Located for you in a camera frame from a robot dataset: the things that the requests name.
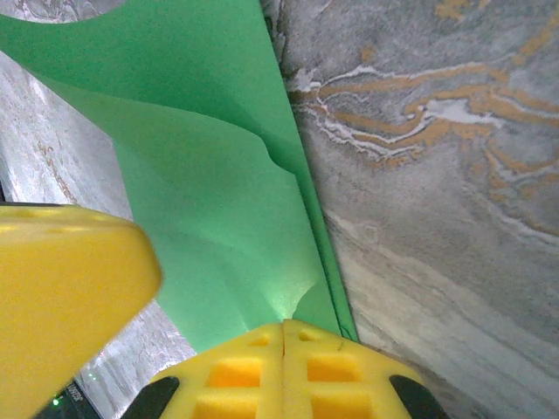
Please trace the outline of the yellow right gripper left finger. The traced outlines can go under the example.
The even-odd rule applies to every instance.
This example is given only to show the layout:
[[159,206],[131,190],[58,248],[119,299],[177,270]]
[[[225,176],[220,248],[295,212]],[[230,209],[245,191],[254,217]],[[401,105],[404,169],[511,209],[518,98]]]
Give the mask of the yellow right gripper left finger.
[[282,360],[282,326],[258,327],[158,373],[126,417],[281,418]]

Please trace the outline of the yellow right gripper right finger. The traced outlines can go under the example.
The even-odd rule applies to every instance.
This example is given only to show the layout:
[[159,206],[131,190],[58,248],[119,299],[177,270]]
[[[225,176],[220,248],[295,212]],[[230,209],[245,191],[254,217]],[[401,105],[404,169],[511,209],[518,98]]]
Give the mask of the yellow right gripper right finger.
[[420,375],[337,334],[283,322],[285,418],[447,418]]

